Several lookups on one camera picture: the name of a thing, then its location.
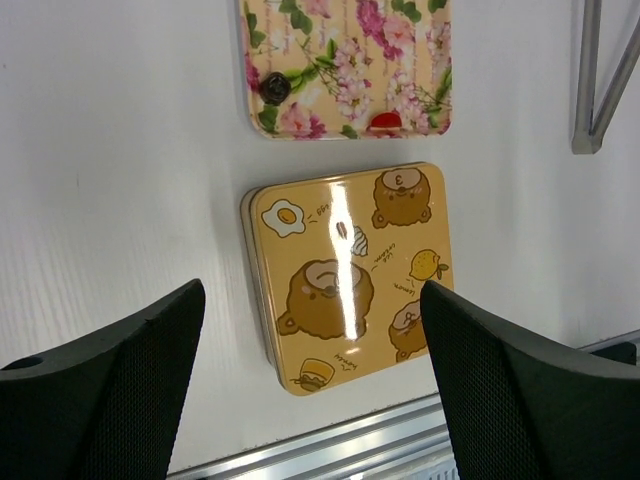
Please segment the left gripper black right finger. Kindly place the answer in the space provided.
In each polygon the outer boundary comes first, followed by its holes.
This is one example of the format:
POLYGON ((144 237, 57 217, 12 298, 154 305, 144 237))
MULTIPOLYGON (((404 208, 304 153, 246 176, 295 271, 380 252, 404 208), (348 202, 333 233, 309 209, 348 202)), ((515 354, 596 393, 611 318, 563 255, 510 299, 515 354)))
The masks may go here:
POLYGON ((637 366, 562 345, 433 281, 420 307, 461 478, 638 478, 637 366))

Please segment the metal tongs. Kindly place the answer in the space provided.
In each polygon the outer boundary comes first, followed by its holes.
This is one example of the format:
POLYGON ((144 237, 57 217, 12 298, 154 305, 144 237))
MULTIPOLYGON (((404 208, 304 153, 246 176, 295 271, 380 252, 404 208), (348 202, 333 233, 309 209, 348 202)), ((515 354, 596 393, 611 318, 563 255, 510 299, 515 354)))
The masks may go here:
POLYGON ((639 22, 627 42, 599 108, 596 108, 596 80, 602 2, 584 2, 574 130, 574 155, 594 155, 602 147, 606 131, 639 60, 639 22))

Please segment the silver tin lid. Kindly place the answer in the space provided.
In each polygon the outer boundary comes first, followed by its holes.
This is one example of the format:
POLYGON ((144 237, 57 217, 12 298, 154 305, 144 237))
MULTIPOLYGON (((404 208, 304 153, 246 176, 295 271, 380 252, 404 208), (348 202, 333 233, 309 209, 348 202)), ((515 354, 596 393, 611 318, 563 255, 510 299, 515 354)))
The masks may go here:
POLYGON ((428 352, 427 281, 451 287, 444 176, 410 163, 263 187, 251 204, 279 383, 311 395, 428 352))

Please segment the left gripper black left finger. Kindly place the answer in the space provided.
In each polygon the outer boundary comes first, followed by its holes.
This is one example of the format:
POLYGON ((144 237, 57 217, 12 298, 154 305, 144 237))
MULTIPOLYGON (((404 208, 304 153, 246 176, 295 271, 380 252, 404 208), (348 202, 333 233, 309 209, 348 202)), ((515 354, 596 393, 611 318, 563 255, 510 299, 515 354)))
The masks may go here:
POLYGON ((194 279, 1 370, 4 479, 163 479, 205 313, 194 279))

